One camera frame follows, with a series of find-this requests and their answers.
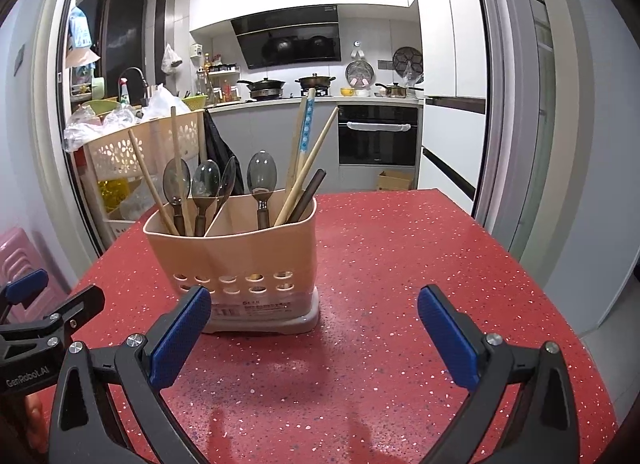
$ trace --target built-in oven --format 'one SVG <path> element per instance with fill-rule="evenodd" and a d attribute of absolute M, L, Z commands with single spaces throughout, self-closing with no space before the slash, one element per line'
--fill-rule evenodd
<path fill-rule="evenodd" d="M 413 167 L 417 148 L 416 107 L 338 106 L 341 165 Z"/>

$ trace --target white countertop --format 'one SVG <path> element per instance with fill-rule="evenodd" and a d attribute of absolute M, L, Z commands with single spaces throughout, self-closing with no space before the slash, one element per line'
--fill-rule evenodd
<path fill-rule="evenodd" d="M 282 98 L 269 101 L 254 101 L 250 103 L 236 103 L 224 105 L 222 107 L 209 108 L 211 114 L 219 112 L 233 112 L 237 110 L 254 109 L 273 105 L 300 105 L 302 98 Z M 379 98 L 377 96 L 322 96 L 316 98 L 316 105 L 319 103 L 336 103 L 338 105 L 386 105 L 396 107 L 422 107 L 424 99 L 415 98 Z"/>

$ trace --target floor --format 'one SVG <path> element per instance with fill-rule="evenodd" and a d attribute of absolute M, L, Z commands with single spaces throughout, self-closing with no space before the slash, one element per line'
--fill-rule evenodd
<path fill-rule="evenodd" d="M 640 392 L 640 282 L 632 275 L 611 313 L 582 336 L 620 424 Z"/>

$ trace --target screw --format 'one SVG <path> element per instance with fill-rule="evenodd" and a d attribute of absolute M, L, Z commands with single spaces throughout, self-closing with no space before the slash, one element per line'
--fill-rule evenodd
<path fill-rule="evenodd" d="M 489 333 L 486 335 L 486 342 L 489 343 L 489 345 L 493 345 L 494 347 L 496 347 L 498 345 L 501 345 L 502 336 L 496 334 L 495 332 Z"/>
<path fill-rule="evenodd" d="M 81 351 L 83 347 L 84 346 L 82 345 L 81 341 L 74 341 L 69 347 L 69 352 L 71 352 L 71 354 L 78 354 L 78 352 Z"/>
<path fill-rule="evenodd" d="M 142 334 L 132 334 L 127 338 L 127 345 L 130 347 L 137 347 L 142 343 L 143 339 Z"/>
<path fill-rule="evenodd" d="M 547 352 L 549 352 L 549 354 L 558 354 L 558 352 L 560 351 L 560 347 L 555 341 L 547 341 L 545 343 L 545 349 Z"/>

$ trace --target dark chopstick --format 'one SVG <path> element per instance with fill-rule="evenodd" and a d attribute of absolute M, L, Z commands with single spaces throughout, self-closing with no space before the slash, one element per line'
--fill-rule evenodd
<path fill-rule="evenodd" d="M 289 219 L 287 220 L 286 224 L 293 224 L 300 220 L 300 217 L 302 217 L 302 214 L 305 212 L 306 207 L 309 206 L 311 199 L 313 199 L 314 194 L 316 193 L 316 191 L 318 191 L 318 187 L 320 186 L 320 183 L 322 183 L 325 175 L 326 172 L 324 170 L 316 171 L 314 176 L 311 178 L 311 181 L 309 182 L 309 186 L 307 186 L 305 188 L 305 191 L 302 192 L 300 200 L 291 212 L 291 215 L 289 215 Z"/>

